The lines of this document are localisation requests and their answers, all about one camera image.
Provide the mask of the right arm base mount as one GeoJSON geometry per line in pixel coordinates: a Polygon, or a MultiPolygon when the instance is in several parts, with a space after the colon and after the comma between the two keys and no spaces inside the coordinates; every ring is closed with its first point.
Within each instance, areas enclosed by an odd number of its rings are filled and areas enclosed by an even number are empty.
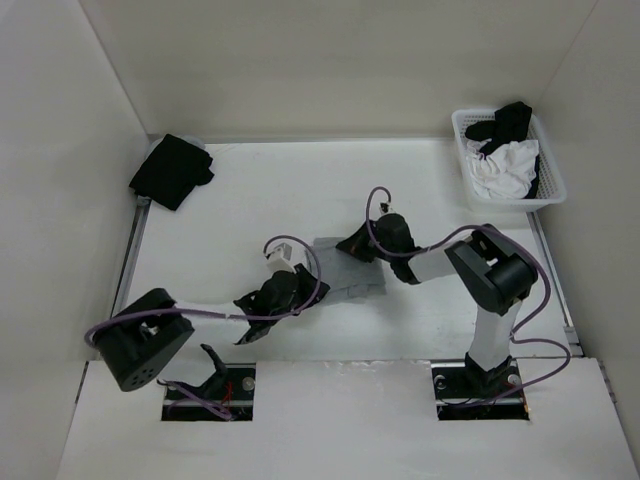
{"type": "Polygon", "coordinates": [[[530,419],[522,391],[497,399],[521,384],[515,360],[488,382],[475,377],[463,362],[432,363],[431,374],[436,413],[441,421],[530,419]]]}

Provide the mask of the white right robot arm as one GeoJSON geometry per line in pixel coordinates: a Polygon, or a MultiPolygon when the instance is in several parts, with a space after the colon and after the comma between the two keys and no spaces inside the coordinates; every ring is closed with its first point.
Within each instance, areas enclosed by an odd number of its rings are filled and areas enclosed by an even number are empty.
{"type": "Polygon", "coordinates": [[[534,263],[502,232],[484,224],[461,240],[420,248],[404,217],[388,213],[365,222],[336,249],[361,262],[386,261],[394,275],[409,285],[457,274],[477,306],[474,337],[465,354],[464,384],[479,396],[499,385],[511,362],[509,343],[516,316],[538,280],[534,263]]]}

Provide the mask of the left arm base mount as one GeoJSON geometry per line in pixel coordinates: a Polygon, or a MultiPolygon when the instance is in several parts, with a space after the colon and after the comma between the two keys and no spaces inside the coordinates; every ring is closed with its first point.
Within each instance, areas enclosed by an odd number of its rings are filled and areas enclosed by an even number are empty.
{"type": "Polygon", "coordinates": [[[200,348],[212,363],[200,384],[161,378],[164,422],[249,422],[253,420],[257,367],[255,363],[224,362],[207,344],[200,348]]]}

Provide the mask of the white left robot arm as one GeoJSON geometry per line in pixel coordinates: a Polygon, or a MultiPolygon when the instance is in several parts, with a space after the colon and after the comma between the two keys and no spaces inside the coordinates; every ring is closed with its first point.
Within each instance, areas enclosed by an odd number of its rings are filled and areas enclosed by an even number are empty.
{"type": "MultiPolygon", "coordinates": [[[[330,290],[320,272],[313,274],[299,263],[291,271],[273,273],[260,289],[234,301],[238,314],[209,315],[247,321],[249,328],[237,341],[246,345],[266,336],[280,320],[315,306],[330,290]]],[[[165,289],[154,288],[88,331],[85,341],[100,353],[120,390],[135,391],[155,379],[195,333],[188,319],[194,314],[177,307],[165,289]]]]}

